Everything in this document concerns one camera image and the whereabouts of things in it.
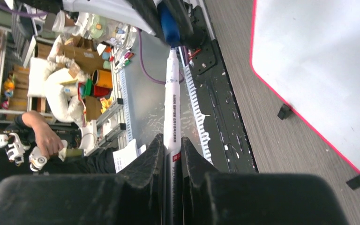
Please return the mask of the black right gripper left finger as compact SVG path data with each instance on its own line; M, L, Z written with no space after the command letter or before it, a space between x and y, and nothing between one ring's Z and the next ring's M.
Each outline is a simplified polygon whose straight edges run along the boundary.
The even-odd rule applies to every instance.
M0 183L0 225L158 225L163 135L117 174L12 176Z

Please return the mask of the white marker pen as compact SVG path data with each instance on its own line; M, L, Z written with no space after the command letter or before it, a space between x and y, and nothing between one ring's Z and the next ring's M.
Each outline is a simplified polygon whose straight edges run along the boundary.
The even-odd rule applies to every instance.
M181 191L180 73L177 49L169 51L166 66L164 115L164 225L183 224Z

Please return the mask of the pink framed whiteboard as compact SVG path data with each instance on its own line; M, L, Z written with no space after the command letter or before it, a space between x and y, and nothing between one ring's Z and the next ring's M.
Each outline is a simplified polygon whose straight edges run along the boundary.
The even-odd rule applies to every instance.
M256 0L255 74L360 173L360 0Z

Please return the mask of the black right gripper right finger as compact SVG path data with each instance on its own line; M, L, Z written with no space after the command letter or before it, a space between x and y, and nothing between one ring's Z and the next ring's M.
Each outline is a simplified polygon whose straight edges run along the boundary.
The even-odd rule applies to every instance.
M327 182L311 174L224 173L182 138L187 225L346 225Z

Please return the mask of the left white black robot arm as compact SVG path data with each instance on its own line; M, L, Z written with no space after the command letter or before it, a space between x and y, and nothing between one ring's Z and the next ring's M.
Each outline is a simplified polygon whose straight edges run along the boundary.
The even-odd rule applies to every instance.
M48 13L90 13L139 28L172 46L198 48L204 32L192 23L182 0L25 0Z

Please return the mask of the operator bare hand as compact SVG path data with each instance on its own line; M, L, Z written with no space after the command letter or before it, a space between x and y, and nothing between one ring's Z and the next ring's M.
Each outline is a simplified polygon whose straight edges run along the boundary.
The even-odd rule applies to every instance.
M46 122L32 122L31 128L35 133L37 147L40 148L41 154L47 159L58 154L64 148L61 139Z

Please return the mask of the blue marker cap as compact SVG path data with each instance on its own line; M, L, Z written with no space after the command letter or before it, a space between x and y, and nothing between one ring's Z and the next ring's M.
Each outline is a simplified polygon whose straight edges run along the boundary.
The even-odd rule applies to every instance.
M163 1L161 1L157 5L157 11L165 42L171 48L179 47L181 45L179 28L169 8Z

